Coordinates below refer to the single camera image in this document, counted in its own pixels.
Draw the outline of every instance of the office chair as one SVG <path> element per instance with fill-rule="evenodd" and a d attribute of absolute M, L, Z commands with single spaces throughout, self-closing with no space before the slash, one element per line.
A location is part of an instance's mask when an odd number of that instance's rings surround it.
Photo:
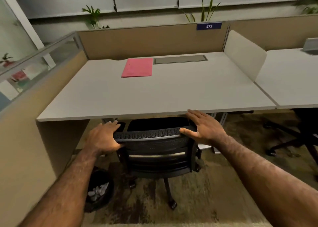
<path fill-rule="evenodd" d="M 138 119 L 130 122 L 126 132 L 115 132 L 114 139 L 124 147 L 117 151 L 120 162 L 134 179 L 129 181 L 131 189 L 136 187 L 135 179 L 163 178 L 171 209 L 177 207 L 168 178 L 192 171 L 200 171 L 196 156 L 201 158 L 197 143 L 179 133 L 180 128 L 196 131 L 184 117 Z"/>
<path fill-rule="evenodd" d="M 318 165 L 318 153 L 315 148 L 315 145 L 318 146 L 318 108 L 299 108 L 293 109 L 293 111 L 301 120 L 300 123 L 297 125 L 300 132 L 296 132 L 272 121 L 264 123 L 263 127 L 266 129 L 280 129 L 288 133 L 289 135 L 296 137 L 296 139 L 277 146 L 273 146 L 265 152 L 268 156 L 276 156 L 275 150 L 277 149 L 281 149 L 287 146 L 301 147 L 302 145 L 305 145 L 313 159 L 316 161 L 316 164 Z"/>

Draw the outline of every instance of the pink folder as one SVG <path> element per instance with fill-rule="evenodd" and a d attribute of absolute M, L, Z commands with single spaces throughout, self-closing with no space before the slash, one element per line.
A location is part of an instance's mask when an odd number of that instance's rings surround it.
<path fill-rule="evenodd" d="M 152 75 L 152 58 L 127 59 L 121 77 L 139 77 Z"/>

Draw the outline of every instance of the blue sign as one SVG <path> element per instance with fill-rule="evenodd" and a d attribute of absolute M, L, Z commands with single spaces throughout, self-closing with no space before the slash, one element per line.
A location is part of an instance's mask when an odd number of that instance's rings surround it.
<path fill-rule="evenodd" d="M 217 23 L 198 23 L 197 24 L 197 31 L 198 30 L 208 30 L 208 29 L 221 29 L 222 22 Z"/>

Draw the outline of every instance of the patterned carpet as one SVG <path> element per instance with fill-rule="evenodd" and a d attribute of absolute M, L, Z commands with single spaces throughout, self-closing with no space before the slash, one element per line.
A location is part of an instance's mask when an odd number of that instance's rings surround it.
<path fill-rule="evenodd" d="M 264 155 L 265 149 L 292 139 L 278 130 L 264 129 L 262 123 L 267 120 L 291 128 L 297 124 L 292 112 L 228 115 L 225 130 L 249 149 L 318 189 L 318 168 L 304 146 L 278 150 L 275 158 Z M 94 226 L 270 226 L 222 155 L 205 150 L 199 164 L 199 173 L 169 179 L 178 203 L 172 211 L 163 180 L 138 179 L 136 189 L 130 190 L 117 156 L 100 157 L 96 165 L 113 175 L 115 192 L 110 203 L 95 213 Z"/>

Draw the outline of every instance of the cubicle partition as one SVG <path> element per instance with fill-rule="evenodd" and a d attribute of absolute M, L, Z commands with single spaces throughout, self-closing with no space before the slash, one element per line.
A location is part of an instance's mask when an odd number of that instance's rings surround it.
<path fill-rule="evenodd" d="M 9 77 L 76 38 L 76 52 L 0 112 L 0 225 L 15 226 L 69 161 L 88 120 L 37 122 L 36 118 L 87 60 L 221 52 L 230 30 L 265 50 L 301 48 L 306 38 L 318 37 L 317 25 L 318 15 L 310 15 L 223 22 L 216 30 L 197 31 L 197 24 L 182 24 L 81 31 L 0 72 L 0 79 L 6 79 L 4 74 Z"/>

